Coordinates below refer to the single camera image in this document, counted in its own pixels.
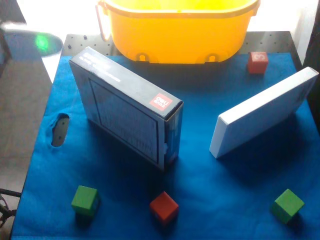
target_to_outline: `deli logo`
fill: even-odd
[[[168,98],[167,96],[158,93],[154,99],[152,99],[149,104],[156,107],[160,111],[165,110],[170,104],[172,103],[172,100]]]

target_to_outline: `tile floor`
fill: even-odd
[[[0,188],[21,192],[52,83],[42,61],[10,60],[0,77]],[[9,208],[19,198],[3,195]],[[14,218],[0,228],[9,239]]]

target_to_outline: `glowing green led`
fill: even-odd
[[[49,48],[48,38],[46,36],[43,36],[43,35],[36,36],[35,45],[40,51],[46,52],[48,50],[48,48]]]

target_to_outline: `cube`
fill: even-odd
[[[271,212],[284,224],[287,224],[305,203],[290,189],[282,193],[272,204]]]
[[[93,217],[98,208],[100,198],[98,190],[86,186],[79,186],[76,190],[71,206],[76,213]]]
[[[162,223],[168,224],[178,215],[178,204],[164,191],[150,203],[152,214]]]
[[[248,60],[248,71],[250,74],[264,74],[269,60],[266,52],[250,52]]]

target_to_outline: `yellow bin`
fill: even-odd
[[[109,16],[117,49],[133,61],[159,64],[221,62],[242,46],[260,0],[101,0],[106,40]]]

